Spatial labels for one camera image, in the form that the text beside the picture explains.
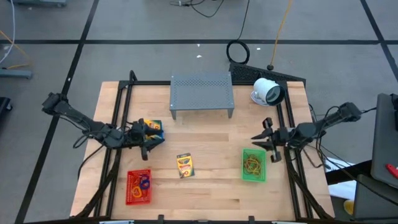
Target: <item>wooden table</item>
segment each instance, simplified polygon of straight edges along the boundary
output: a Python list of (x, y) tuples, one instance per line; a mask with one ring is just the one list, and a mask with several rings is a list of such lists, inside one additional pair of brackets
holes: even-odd
[[(99, 94), (94, 120), (110, 123), (118, 82), (104, 82)], [(311, 121), (303, 83), (288, 82), (290, 100), (296, 124)], [(286, 164), (271, 163), (267, 153), (267, 182), (241, 180), (243, 148), (258, 148), (250, 138), (261, 133), (262, 120), (271, 117), (274, 129), (279, 126), (275, 107), (259, 106), (252, 102), (252, 86), (234, 86), (235, 110), (231, 119), (225, 110), (179, 111), (173, 120), (169, 111), (169, 86), (133, 86), (128, 121), (139, 118), (160, 119), (164, 124), (165, 142), (149, 153), (149, 160), (141, 159), (138, 148), (123, 149), (119, 168), (112, 219), (156, 220), (159, 214), (166, 220), (294, 220)], [(118, 120), (121, 120), (122, 100)], [(285, 123), (287, 113), (285, 103)], [(90, 140), (85, 156), (99, 144)], [(320, 160), (315, 150), (307, 149), (316, 164)], [(180, 179), (176, 155), (190, 152), (195, 176)], [(85, 164), (78, 181), (71, 215), (76, 215), (98, 189), (105, 150)], [(308, 188), (320, 205), (334, 216), (325, 173), (314, 169), (303, 156)], [(152, 170), (152, 203), (125, 204), (126, 175), (129, 170)], [(305, 216), (299, 188), (301, 214)], [(104, 194), (101, 214), (105, 212), (108, 193)]]

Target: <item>green basket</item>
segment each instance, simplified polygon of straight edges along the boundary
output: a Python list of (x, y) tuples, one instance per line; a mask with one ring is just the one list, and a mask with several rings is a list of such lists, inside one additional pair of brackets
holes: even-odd
[[(255, 155), (261, 162), (260, 175), (248, 174), (245, 172), (244, 161), (250, 156)], [(266, 151), (260, 149), (243, 149), (242, 151), (242, 179), (245, 181), (265, 182), (266, 181)]]

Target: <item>floor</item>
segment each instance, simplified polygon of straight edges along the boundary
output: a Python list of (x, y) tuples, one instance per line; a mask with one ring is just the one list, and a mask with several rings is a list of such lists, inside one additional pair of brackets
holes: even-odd
[[(197, 8), (211, 14), (219, 3), (207, 1)], [(241, 37), (251, 40), (248, 65), (268, 65), (270, 40), (275, 39), (287, 3), (250, 2)], [(44, 145), (51, 117), (41, 112), (41, 103), (48, 93), (70, 86), (70, 103), (93, 116), (101, 82), (125, 80), (131, 69), (139, 80), (169, 80), (173, 73), (225, 72), (229, 67), (226, 43), (238, 37), (245, 7), (246, 1), (228, 0), (208, 19), (189, 7), (170, 6), (167, 0), (16, 5), (16, 40), (30, 55), (34, 76), (0, 79), (0, 96), (10, 97), (14, 105), (1, 123), (0, 222), (15, 221)], [(307, 79), (308, 100), (317, 114), (346, 101), (361, 109), (374, 107), (378, 93), (390, 94), (398, 88), (393, 59), (398, 57), (397, 8), (394, 0), (294, 1), (280, 35), (281, 40), (292, 41), (278, 45), (275, 71)], [(0, 29), (9, 35), (11, 16), (9, 2), (0, 0)], [(92, 16), (92, 23), (86, 23)], [(6, 52), (6, 43), (0, 40), (0, 55)], [(236, 46), (231, 55), (244, 59), (243, 50)], [(24, 60), (14, 49), (1, 66)], [(370, 112), (356, 123), (330, 128), (323, 144), (349, 162), (370, 159), (374, 116)], [(84, 146), (72, 149), (79, 135), (68, 123), (58, 123), (26, 222), (68, 217), (83, 160)]]

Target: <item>yellow cable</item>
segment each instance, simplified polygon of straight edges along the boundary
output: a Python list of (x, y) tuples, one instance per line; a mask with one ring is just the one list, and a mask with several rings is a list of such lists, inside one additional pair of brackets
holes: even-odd
[(30, 57), (29, 57), (29, 55), (24, 50), (22, 50), (18, 45), (14, 44), (13, 41), (3, 31), (0, 30), (0, 34), (3, 37), (5, 37), (11, 44), (13, 44), (14, 47), (16, 49), (18, 49), (22, 53), (22, 55), (24, 55), (25, 58), (28, 60), (28, 63), (20, 64), (20, 65), (13, 65), (13, 66), (8, 67), (7, 69), (13, 69), (13, 68), (29, 66), (30, 65)]
[(274, 63), (274, 57), (275, 57), (275, 53), (276, 53), (276, 48), (277, 48), (277, 46), (278, 46), (279, 34), (280, 34), (280, 31), (282, 30), (282, 27), (283, 27), (284, 24), (285, 24), (286, 16), (287, 16), (287, 13), (288, 13), (289, 10), (290, 10), (290, 7), (292, 6), (292, 2), (293, 2), (293, 0), (289, 0), (289, 3), (288, 3), (288, 5), (287, 5), (287, 9), (286, 9), (286, 12), (285, 12), (285, 15), (284, 15), (284, 19), (282, 19), (282, 22), (280, 23), (279, 30), (278, 30), (278, 34), (276, 35), (276, 39), (275, 39), (274, 52), (272, 53), (272, 58), (271, 58), (271, 63), (270, 63), (270, 65), (272, 65), (272, 64)]

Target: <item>white cable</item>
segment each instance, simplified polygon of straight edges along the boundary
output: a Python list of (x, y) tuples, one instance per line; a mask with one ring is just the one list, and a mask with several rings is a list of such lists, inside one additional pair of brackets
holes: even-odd
[(267, 104), (266, 102), (264, 102), (262, 99), (260, 99), (260, 98), (257, 96), (257, 92), (256, 92), (256, 91), (251, 92), (250, 97), (251, 97), (251, 99), (252, 99), (255, 103), (257, 103), (258, 105), (261, 105), (261, 106), (268, 106), (268, 104)]
[(11, 2), (11, 7), (12, 7), (12, 43), (11, 43), (11, 47), (8, 48), (7, 53), (4, 55), (4, 57), (0, 60), (0, 64), (2, 61), (4, 61), (4, 59), (6, 59), (6, 57), (10, 54), (12, 46), (14, 46), (14, 42), (15, 42), (15, 9), (14, 9), (14, 2), (12, 0), (10, 0)]

